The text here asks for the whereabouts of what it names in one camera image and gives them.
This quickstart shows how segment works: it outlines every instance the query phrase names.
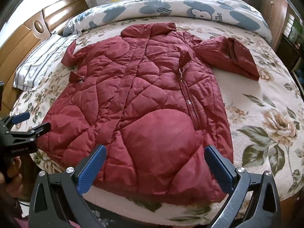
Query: zipper pull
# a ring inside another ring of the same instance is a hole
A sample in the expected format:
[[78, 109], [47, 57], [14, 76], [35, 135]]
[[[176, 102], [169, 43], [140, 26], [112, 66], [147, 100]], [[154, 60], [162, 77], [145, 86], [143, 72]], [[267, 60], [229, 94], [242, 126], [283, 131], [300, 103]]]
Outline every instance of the zipper pull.
[[179, 81], [180, 82], [183, 82], [183, 72], [181, 71], [181, 69], [179, 69], [179, 74], [180, 74], [180, 78], [179, 78]]

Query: cartoon bear print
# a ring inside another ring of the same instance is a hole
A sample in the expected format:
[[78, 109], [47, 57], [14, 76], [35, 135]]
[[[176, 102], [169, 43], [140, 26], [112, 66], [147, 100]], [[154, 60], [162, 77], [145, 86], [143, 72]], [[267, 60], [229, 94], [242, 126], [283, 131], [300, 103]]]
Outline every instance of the cartoon bear print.
[[205, 20], [212, 20], [212, 15], [207, 11], [200, 11], [198, 9], [191, 9], [191, 13], [195, 18], [201, 18]]

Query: human hand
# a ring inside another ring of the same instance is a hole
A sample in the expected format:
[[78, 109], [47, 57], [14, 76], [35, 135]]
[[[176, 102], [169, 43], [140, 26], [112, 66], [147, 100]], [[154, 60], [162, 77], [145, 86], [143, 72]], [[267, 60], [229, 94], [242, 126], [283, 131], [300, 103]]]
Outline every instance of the human hand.
[[20, 167], [20, 157], [15, 157], [14, 162], [7, 169], [7, 176], [12, 178], [12, 181], [9, 184], [5, 183], [4, 175], [0, 172], [0, 184], [5, 184], [5, 190], [14, 198], [21, 194], [23, 188], [22, 176], [19, 173]]

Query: jacket sleeve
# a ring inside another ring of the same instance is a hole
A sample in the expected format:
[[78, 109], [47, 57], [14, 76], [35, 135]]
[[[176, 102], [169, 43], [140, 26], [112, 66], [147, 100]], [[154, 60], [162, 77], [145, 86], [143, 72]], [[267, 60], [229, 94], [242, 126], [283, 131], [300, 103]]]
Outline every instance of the jacket sleeve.
[[196, 40], [192, 49], [209, 65], [259, 80], [260, 75], [250, 51], [234, 38], [219, 36], [201, 42]]
[[76, 40], [74, 40], [66, 49], [64, 56], [61, 60], [61, 63], [67, 67], [71, 67], [76, 64], [79, 67], [84, 57], [94, 46], [95, 44], [88, 45], [84, 48], [81, 48], [79, 51], [73, 54], [76, 48]]

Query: headboard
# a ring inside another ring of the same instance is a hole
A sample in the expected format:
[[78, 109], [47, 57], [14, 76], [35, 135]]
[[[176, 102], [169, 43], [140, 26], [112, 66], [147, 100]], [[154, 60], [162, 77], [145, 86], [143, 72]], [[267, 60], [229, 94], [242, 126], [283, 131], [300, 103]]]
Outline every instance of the headboard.
[[10, 113], [21, 93], [13, 88], [17, 66], [52, 32], [62, 34], [65, 24], [87, 9], [85, 0], [60, 0], [33, 15], [6, 40], [0, 48], [0, 81], [4, 81], [0, 117]]

